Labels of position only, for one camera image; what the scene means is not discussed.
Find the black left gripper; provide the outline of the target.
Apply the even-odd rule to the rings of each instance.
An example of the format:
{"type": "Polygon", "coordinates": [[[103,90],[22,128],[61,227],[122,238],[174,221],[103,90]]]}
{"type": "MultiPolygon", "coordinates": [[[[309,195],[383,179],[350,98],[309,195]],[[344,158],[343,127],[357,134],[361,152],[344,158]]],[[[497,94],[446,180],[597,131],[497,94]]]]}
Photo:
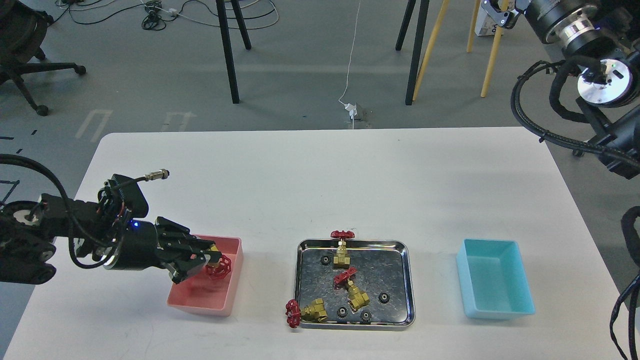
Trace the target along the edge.
{"type": "Polygon", "coordinates": [[[179,284],[197,275],[206,265],[219,262],[214,240],[191,235],[189,228],[158,216],[154,223],[133,219],[119,237],[114,255],[103,265],[110,271],[169,270],[179,284]]]}

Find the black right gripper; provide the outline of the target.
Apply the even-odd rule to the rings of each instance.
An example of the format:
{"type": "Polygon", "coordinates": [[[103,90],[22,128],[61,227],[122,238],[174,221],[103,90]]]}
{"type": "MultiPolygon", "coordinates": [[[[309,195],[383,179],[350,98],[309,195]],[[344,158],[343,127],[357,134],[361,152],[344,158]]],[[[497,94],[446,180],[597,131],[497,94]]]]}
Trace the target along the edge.
{"type": "Polygon", "coordinates": [[[576,30],[568,30],[585,14],[585,0],[515,0],[513,9],[502,10],[498,0],[482,0],[481,7],[498,27],[512,29],[524,14],[537,38],[544,44],[569,43],[576,30]]]}

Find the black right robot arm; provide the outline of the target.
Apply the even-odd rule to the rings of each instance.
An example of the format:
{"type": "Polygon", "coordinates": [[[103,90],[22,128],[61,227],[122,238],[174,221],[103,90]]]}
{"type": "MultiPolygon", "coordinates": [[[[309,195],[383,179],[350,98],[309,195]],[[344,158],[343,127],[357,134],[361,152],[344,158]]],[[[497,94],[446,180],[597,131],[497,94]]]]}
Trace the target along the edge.
{"type": "Polygon", "coordinates": [[[557,44],[563,60],[540,60],[518,77],[510,95],[515,119],[541,142],[591,153],[626,179],[639,174],[639,106],[611,121],[603,109],[633,104],[639,98],[639,2],[637,0],[517,0],[501,10],[496,0],[481,7],[498,27],[513,28],[524,16],[543,44],[557,44]],[[548,101],[565,120],[588,124],[594,137],[580,141],[544,129],[521,105],[526,81],[540,71],[554,72],[548,101]]]}

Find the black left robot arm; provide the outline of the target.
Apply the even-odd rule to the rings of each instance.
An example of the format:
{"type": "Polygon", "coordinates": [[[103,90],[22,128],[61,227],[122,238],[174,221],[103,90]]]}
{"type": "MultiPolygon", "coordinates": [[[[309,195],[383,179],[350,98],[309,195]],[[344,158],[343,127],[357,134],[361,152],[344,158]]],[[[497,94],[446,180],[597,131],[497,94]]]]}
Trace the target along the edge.
{"type": "Polygon", "coordinates": [[[174,284],[201,272],[222,280],[233,270],[213,240],[161,216],[144,221],[149,206],[139,183],[167,179],[165,169],[137,178],[114,174],[99,189],[96,202],[85,202],[71,199],[52,171],[37,161],[3,153],[1,163],[42,174],[59,192],[43,193],[36,202],[1,203],[2,282],[41,285],[51,280],[57,273],[50,264],[57,237],[67,238],[71,261],[86,270],[165,269],[174,284]]]}

